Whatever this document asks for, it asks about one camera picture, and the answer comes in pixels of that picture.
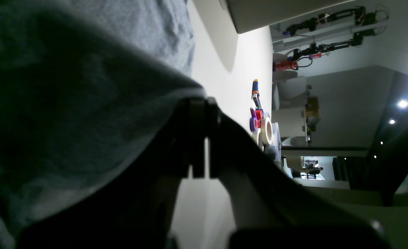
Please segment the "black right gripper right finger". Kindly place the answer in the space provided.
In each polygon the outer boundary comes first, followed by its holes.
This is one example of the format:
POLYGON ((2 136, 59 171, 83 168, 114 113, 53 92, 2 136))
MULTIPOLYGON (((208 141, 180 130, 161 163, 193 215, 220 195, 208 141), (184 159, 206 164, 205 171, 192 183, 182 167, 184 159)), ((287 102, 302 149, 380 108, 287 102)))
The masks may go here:
POLYGON ((235 231, 229 249, 389 249, 377 222, 365 221, 287 177, 225 115, 206 101, 210 176, 227 190, 235 231))

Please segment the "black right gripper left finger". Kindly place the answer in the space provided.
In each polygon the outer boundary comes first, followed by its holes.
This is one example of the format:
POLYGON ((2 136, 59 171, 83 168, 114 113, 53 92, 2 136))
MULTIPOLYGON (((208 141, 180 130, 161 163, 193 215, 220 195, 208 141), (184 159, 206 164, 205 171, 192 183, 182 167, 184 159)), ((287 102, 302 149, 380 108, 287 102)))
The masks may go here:
POLYGON ((189 167, 204 176, 207 101, 180 101, 142 154, 117 178, 85 200, 35 223, 19 249, 178 249, 170 233, 177 193, 189 167))

